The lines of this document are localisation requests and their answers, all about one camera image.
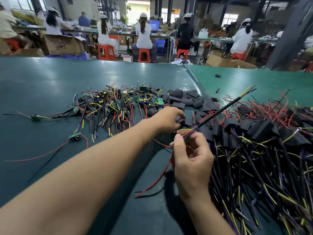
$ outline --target beige shirt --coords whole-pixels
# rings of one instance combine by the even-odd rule
[[[9,39],[17,35],[11,27],[11,23],[16,24],[17,18],[11,16],[4,11],[0,11],[0,37]]]

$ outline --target person's left hand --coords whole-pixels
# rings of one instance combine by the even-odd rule
[[[181,127],[180,123],[176,122],[177,116],[186,119],[182,110],[167,106],[152,116],[151,121],[159,128],[159,133],[172,133]]]

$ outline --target white shirt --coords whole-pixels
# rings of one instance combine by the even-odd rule
[[[137,48],[152,48],[152,42],[150,39],[151,34],[151,25],[146,23],[145,32],[141,33],[140,31],[140,23],[136,24],[136,34],[138,35]]]
[[[250,30],[250,33],[246,33],[246,28],[240,29],[233,36],[233,47],[230,49],[230,52],[233,53],[244,53],[247,50],[248,43],[252,39],[253,30]]]
[[[110,43],[110,38],[109,38],[109,31],[112,29],[112,26],[109,22],[106,23],[106,34],[102,34],[101,31],[101,21],[98,21],[97,23],[97,28],[98,28],[98,42],[102,44],[107,44]]]
[[[280,38],[280,37],[283,35],[283,32],[284,32],[284,31],[279,31],[279,32],[277,33],[276,37]]]
[[[10,23],[16,24],[17,18],[11,16],[4,11],[0,11],[0,37],[4,39],[9,39],[17,36],[12,30]]]
[[[45,27],[46,27],[46,30],[47,30],[47,34],[53,34],[53,35],[62,35],[62,32],[61,32],[61,23],[65,24],[64,21],[61,19],[61,18],[58,18],[56,17],[56,20],[57,20],[57,23],[58,25],[57,26],[50,26],[47,24],[47,22],[45,21]]]

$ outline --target blue shirt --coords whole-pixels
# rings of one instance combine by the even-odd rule
[[[88,18],[85,17],[85,16],[80,16],[78,18],[78,24],[80,26],[87,26],[87,27],[89,27],[90,26],[90,20],[88,20]]]

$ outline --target woman in black shirt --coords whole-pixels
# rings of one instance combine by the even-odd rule
[[[194,27],[190,22],[191,13],[184,15],[184,23],[178,27],[176,39],[178,39],[177,49],[190,49],[191,38],[194,36]]]

